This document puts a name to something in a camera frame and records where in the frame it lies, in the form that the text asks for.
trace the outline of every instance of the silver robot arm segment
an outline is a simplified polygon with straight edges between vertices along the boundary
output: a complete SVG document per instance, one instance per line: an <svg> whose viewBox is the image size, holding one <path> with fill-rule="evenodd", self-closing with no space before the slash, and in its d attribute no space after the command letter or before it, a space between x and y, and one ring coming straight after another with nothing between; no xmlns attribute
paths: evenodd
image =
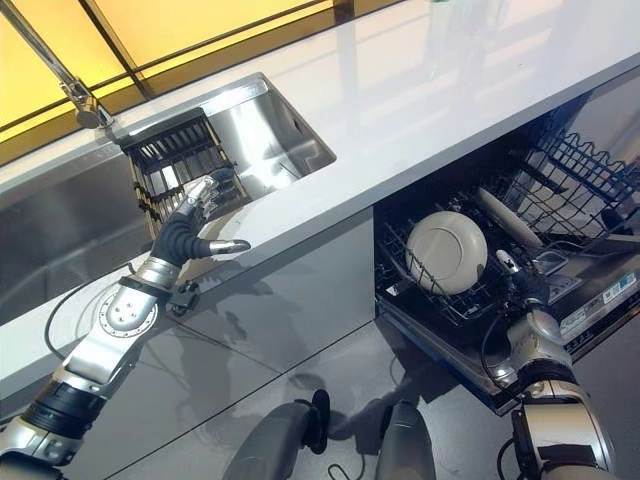
<svg viewBox="0 0 640 480"><path fill-rule="evenodd" d="M85 432L135 366L144 343L159 333L159 317L184 263L250 247L242 240L198 238L215 186L215 180L205 177L186 195L163 225L149 258L134 275L120 279L117 292L97 309L88 335L27 410L0 433L3 476L23 472L15 478L58 478L57 470L47 466L71 462ZM43 477L47 471L51 476Z"/></svg>
<svg viewBox="0 0 640 480"><path fill-rule="evenodd" d="M563 348L558 322L547 310L542 278L527 273L504 251L497 257L524 297L527 314L507 336L511 361L524 386L511 414L518 464L527 479L613 479L611 442L589 405Z"/></svg>

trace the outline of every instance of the dishwasher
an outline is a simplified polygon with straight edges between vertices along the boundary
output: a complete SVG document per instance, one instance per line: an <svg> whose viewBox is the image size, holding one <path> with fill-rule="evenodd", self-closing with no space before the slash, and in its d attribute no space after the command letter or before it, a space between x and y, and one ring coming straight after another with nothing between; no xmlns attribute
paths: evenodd
<svg viewBox="0 0 640 480"><path fill-rule="evenodd" d="M522 392L506 329L491 332L480 348L511 294L498 249L544 276L550 311L574 362L640 312L640 166L599 152L565 130L567 123L566 111L552 111L374 207L379 312L498 415ZM541 246L523 245L479 208L480 187L516 213ZM443 210L470 217L488 246L481 277L457 295L425 290L407 267L413 227Z"/></svg>

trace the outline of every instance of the wire rack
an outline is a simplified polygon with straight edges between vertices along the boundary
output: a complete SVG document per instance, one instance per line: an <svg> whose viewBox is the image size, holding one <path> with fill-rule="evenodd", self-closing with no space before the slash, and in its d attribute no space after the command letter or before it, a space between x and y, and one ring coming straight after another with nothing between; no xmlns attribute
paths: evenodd
<svg viewBox="0 0 640 480"><path fill-rule="evenodd" d="M611 233L630 233L638 213L638 165L613 161L577 133L533 130L537 141L516 174L485 185L524 220L547 250L587 253Z"/></svg>
<svg viewBox="0 0 640 480"><path fill-rule="evenodd" d="M528 148L529 153L518 168L510 166L509 170L498 171L478 186L491 191L516 212L540 237L544 248L528 250L478 208L474 202L476 186L452 195L447 205L437 209L469 216L485 234L489 257L480 281L464 293L445 295L425 265L407 248L408 236L417 221L434 209L409 212L400 219L392 216L378 226L377 245L386 262L376 264L377 285L385 286L387 291L396 289L395 294L403 285L417 285L444 318L455 327L463 327L495 313L510 294L507 274L492 252L506 250L521 266L535 272L536 255L585 253L610 233L626 232L628 222L637 213L637 166L612 161L608 153L597 152L591 142L581 141L576 133L565 134L548 127L527 133L535 143L529 145L533 148ZM419 274L414 277L410 272L416 270ZM420 286L425 276L434 285L430 291Z"/></svg>
<svg viewBox="0 0 640 480"><path fill-rule="evenodd" d="M448 205L444 208L439 207L438 210L454 210L469 216L483 230L489 252L495 252L498 249L506 250L517 259L520 265L533 268L528 252L504 235L498 225L475 206L468 194L458 192ZM506 281L508 274L498 260L493 255L489 255L481 281L464 293L447 295L437 279L407 248L409 234L417 223L416 220L419 219L405 218L400 221L385 222L379 229L377 243L387 262L377 263L376 284L393 285L392 289L396 286L402 288L402 285L417 285L422 296L456 327L462 327L495 312L502 303L499 299L506 300L510 294ZM418 272L418 274L414 276L410 272ZM425 277L431 280L430 290L421 286L421 281Z"/></svg>
<svg viewBox="0 0 640 480"><path fill-rule="evenodd" d="M220 201L243 196L232 163L202 109L194 109L143 130L121 143L131 160L138 206L152 237L184 198L185 186L212 175Z"/></svg>

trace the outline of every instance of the floor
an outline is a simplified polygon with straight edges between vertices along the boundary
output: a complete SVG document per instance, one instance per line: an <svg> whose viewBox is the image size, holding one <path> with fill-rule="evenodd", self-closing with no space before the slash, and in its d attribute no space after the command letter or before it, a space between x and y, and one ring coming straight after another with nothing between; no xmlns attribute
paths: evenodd
<svg viewBox="0 0 640 480"><path fill-rule="evenodd" d="M578 379L609 427L621 479L640 478L640 413L633 407L640 391L624 373L625 365L637 361L639 354L640 319L636 318L576 367ZM610 374L597 373L603 365ZM243 375L241 369L232 370ZM418 402L433 441L438 480L497 478L495 456L511 435L508 416L491 413L383 318L355 329L288 371L274 374L266 385L106 478L222 478L237 448L266 413L295 398L309 399L317 388L326 389L332 399L329 445L321 456L301 450L292 478L331 479L328 469L335 463L350 480L373 479L382 412L401 398ZM124 449L135 445L136 435L144 433L132 430L132 437L121 438ZM515 478L518 472L512 451L505 455L504 465L507 478ZM84 473L74 477L72 470L69 476L72 480L90 478L86 470ZM331 473L336 480L345 478L336 467Z"/></svg>

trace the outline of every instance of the dish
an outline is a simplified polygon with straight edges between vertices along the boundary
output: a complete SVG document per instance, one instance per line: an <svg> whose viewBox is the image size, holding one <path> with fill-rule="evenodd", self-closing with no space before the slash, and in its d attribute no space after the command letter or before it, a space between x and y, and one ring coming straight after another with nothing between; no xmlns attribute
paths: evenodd
<svg viewBox="0 0 640 480"><path fill-rule="evenodd" d="M423 218L411 231L405 261L411 276L424 289L437 295L455 295L468 290L482 275L487 264L487 241L469 217L437 212Z"/></svg>
<svg viewBox="0 0 640 480"><path fill-rule="evenodd" d="M504 203L487 192L484 188L478 188L476 201L491 218L504 228L509 235L525 247L539 249L544 246L542 240L533 233L533 230L507 207Z"/></svg>

